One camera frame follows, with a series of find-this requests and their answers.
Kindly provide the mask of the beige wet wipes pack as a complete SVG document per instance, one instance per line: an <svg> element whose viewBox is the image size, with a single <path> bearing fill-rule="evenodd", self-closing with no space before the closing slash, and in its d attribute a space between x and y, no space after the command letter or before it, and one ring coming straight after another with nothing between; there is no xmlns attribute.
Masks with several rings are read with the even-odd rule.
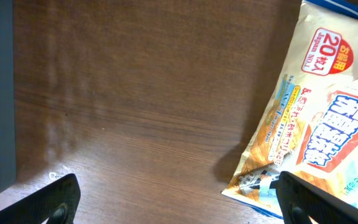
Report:
<svg viewBox="0 0 358 224"><path fill-rule="evenodd" d="M358 208L358 7L307 0L259 125L223 194L282 217L291 172Z"/></svg>

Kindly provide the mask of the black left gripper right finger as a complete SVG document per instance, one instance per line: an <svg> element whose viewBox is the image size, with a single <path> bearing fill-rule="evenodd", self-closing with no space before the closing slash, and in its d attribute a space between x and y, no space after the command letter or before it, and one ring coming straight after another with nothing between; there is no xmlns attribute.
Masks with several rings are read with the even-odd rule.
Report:
<svg viewBox="0 0 358 224"><path fill-rule="evenodd" d="M357 208L290 172L280 173L276 194L285 224L358 224Z"/></svg>

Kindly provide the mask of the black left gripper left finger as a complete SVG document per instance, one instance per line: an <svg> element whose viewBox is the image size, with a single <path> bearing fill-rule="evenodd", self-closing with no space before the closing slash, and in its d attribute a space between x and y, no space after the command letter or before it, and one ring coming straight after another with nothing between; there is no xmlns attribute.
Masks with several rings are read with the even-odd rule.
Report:
<svg viewBox="0 0 358 224"><path fill-rule="evenodd" d="M0 211L0 224L73 224L81 191L75 174L67 174Z"/></svg>

